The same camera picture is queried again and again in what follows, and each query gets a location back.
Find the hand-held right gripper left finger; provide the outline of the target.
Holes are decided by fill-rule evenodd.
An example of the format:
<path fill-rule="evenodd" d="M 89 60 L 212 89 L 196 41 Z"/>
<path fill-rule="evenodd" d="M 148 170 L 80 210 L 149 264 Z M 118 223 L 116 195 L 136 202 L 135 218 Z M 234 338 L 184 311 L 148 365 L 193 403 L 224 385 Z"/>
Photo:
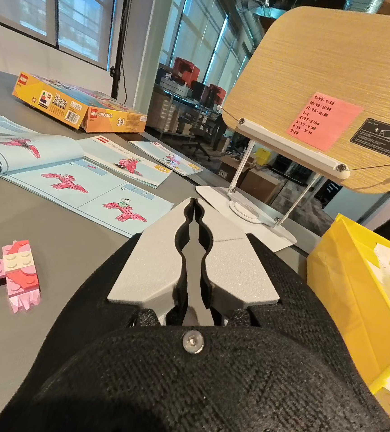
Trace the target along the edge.
<path fill-rule="evenodd" d="M 188 198 L 147 227 L 136 242 L 107 299 L 151 309 L 163 325 L 183 324 L 187 268 L 183 248 L 190 240 L 194 198 Z"/>

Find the red pink cream brick body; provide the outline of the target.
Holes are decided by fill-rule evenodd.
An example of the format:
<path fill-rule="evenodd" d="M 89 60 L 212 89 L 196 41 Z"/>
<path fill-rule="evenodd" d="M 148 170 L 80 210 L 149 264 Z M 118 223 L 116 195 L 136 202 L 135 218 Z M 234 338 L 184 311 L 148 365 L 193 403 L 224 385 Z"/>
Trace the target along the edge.
<path fill-rule="evenodd" d="M 6 281 L 7 297 L 14 314 L 40 304 L 39 278 L 28 240 L 2 247 L 0 279 Z"/>

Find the cardboard box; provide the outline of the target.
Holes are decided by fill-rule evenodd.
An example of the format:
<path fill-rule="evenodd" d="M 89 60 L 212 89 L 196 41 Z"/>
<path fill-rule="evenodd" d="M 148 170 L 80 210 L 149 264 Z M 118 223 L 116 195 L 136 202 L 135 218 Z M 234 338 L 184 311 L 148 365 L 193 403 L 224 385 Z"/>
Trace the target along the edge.
<path fill-rule="evenodd" d="M 220 158 L 217 175 L 231 182 L 240 165 L 241 159 L 225 155 Z M 259 201 L 271 204 L 284 186 L 284 180 L 276 178 L 270 170 L 263 170 L 256 164 L 255 158 L 249 156 L 236 186 Z"/>

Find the yellow plastic bin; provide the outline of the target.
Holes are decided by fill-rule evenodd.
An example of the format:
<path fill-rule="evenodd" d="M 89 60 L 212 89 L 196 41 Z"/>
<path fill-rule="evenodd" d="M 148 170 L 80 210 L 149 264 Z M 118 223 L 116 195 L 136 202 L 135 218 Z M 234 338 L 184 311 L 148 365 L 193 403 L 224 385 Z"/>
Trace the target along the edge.
<path fill-rule="evenodd" d="M 306 274 L 375 394 L 390 377 L 390 241 L 338 215 L 309 254 Z"/>

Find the yellow stool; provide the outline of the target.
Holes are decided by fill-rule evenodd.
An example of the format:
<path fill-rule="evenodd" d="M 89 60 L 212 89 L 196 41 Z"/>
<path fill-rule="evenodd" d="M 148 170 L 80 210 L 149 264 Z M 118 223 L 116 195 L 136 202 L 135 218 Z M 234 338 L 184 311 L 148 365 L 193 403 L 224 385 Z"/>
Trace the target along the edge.
<path fill-rule="evenodd" d="M 266 165 L 271 158 L 272 152 L 264 147 L 259 147 L 253 153 L 254 162 L 257 165 Z"/>

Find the closed instruction booklet yellow badge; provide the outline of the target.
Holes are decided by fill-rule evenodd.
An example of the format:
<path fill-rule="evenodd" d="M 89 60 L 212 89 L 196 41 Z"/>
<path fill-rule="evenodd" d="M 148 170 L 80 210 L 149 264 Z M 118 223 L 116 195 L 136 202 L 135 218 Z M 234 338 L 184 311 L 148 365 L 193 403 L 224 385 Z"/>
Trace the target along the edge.
<path fill-rule="evenodd" d="M 152 188 L 158 188 L 171 175 L 170 169 L 126 150 L 104 136 L 80 139 L 77 143 L 90 161 Z"/>

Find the thin closed instruction booklet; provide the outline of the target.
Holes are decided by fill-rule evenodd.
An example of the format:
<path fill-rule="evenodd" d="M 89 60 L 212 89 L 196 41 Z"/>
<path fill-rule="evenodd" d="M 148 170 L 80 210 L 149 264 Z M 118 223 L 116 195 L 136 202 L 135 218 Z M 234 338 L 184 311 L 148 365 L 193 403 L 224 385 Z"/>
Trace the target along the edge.
<path fill-rule="evenodd" d="M 145 154 L 149 155 L 163 166 L 179 173 L 182 176 L 191 176 L 203 171 L 203 168 L 181 157 L 173 151 L 164 147 L 159 142 L 151 141 L 128 141 Z"/>

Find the black office chair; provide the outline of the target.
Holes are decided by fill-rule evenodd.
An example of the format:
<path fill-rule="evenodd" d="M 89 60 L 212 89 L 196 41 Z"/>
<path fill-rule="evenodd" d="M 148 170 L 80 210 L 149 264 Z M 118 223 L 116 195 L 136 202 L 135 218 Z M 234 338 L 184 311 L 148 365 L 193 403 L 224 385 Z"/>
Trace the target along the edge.
<path fill-rule="evenodd" d="M 181 145 L 183 147 L 195 147 L 192 153 L 192 159 L 197 161 L 197 152 L 203 153 L 207 157 L 207 161 L 211 162 L 210 154 L 206 149 L 203 148 L 203 143 L 210 143 L 213 145 L 213 150 L 217 151 L 219 147 L 219 142 L 222 139 L 224 133 L 227 130 L 227 125 L 223 120 L 222 114 L 219 114 L 216 119 L 206 117 L 203 121 L 201 117 L 195 121 L 194 125 L 191 127 L 189 132 L 193 135 L 194 142 L 187 142 Z"/>

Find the open light blue instruction booklet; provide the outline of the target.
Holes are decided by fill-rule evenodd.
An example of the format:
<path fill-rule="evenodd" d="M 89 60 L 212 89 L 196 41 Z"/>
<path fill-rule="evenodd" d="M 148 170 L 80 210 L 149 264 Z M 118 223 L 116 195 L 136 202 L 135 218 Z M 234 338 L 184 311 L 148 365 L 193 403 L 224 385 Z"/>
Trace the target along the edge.
<path fill-rule="evenodd" d="M 0 178 L 128 238 L 172 209 L 87 159 L 79 143 L 0 116 Z"/>

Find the orange toy brick box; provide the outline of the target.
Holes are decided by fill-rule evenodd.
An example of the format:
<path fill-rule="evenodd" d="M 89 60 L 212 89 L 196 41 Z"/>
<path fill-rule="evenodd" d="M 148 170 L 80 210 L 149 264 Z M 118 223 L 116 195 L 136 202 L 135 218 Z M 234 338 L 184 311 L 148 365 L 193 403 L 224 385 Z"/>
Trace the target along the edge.
<path fill-rule="evenodd" d="M 142 133 L 147 115 L 110 96 L 82 87 L 20 72 L 13 95 L 31 107 L 87 133 Z"/>

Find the pink sticky note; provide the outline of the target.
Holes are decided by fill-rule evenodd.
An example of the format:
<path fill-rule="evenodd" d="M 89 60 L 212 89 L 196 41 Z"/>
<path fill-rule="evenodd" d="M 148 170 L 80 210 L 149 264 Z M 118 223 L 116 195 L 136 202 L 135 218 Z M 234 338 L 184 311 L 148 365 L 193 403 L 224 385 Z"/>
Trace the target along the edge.
<path fill-rule="evenodd" d="M 362 106 L 315 92 L 287 129 L 287 134 L 327 152 L 364 110 Z"/>

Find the metal storage shelf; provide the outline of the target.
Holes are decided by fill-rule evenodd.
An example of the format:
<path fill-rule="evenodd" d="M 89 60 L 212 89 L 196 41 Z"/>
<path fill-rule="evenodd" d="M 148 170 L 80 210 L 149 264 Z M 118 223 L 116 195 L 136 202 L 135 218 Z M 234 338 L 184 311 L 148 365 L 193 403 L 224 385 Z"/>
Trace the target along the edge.
<path fill-rule="evenodd" d="M 192 82 L 192 89 L 178 84 L 172 67 L 160 63 L 150 99 L 147 126 L 161 135 L 192 138 L 189 132 L 199 117 L 216 119 L 217 107 L 208 103 L 209 85 Z"/>

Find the red black machine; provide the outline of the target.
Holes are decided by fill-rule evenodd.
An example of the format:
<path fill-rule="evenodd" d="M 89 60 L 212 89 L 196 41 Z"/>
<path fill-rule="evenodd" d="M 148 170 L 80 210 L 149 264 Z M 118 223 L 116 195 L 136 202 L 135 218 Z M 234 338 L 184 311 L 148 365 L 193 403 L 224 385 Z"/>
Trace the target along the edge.
<path fill-rule="evenodd" d="M 189 89 L 192 89 L 192 82 L 198 81 L 200 70 L 192 62 L 181 57 L 176 57 L 172 67 L 174 80 Z"/>
<path fill-rule="evenodd" d="M 222 105 L 225 96 L 225 89 L 214 84 L 209 85 L 208 103 L 210 105 Z"/>

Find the black tripod stand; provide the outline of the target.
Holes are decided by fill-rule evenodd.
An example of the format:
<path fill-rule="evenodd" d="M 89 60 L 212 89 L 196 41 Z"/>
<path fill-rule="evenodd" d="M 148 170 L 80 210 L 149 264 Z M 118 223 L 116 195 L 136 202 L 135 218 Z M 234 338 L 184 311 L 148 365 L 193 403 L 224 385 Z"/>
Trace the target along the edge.
<path fill-rule="evenodd" d="M 116 61 L 115 65 L 110 68 L 110 76 L 112 78 L 111 97 L 114 99 L 117 99 L 118 97 L 118 89 L 123 72 L 123 56 L 130 5 L 130 0 L 123 1 L 120 27 L 118 31 Z"/>

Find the wooden book stand white base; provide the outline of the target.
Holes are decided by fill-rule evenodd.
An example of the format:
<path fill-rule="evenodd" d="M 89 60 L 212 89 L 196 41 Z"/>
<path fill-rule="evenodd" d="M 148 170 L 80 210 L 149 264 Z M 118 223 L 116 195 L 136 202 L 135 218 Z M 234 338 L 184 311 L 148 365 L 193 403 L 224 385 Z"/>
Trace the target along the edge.
<path fill-rule="evenodd" d="M 327 152 L 287 134 L 315 92 L 364 110 Z M 273 252 L 296 244 L 282 224 L 319 177 L 359 193 L 390 191 L 390 16 L 297 7 L 268 29 L 220 107 L 249 143 L 229 188 L 200 196 Z M 284 216 L 274 219 L 236 191 L 255 144 L 315 173 Z"/>

